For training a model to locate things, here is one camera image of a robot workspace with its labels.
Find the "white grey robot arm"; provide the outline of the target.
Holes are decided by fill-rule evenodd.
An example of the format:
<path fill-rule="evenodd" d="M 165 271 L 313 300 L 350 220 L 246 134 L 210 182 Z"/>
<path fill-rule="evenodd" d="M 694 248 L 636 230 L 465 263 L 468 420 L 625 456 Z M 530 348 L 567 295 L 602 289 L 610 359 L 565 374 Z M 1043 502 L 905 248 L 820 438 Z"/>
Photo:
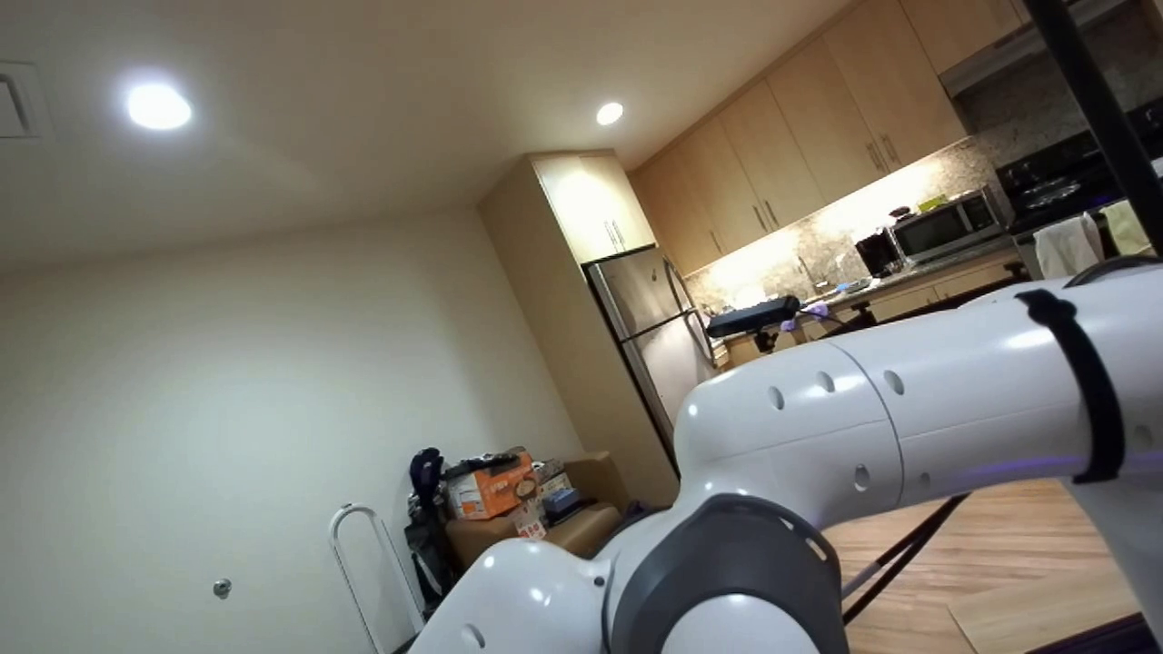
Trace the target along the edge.
<path fill-rule="evenodd" d="M 1163 594 L 1163 261 L 761 354 L 676 415 L 676 502 L 577 558 L 492 544 L 406 654 L 847 654 L 834 523 L 1018 478 L 1082 494 Z"/>

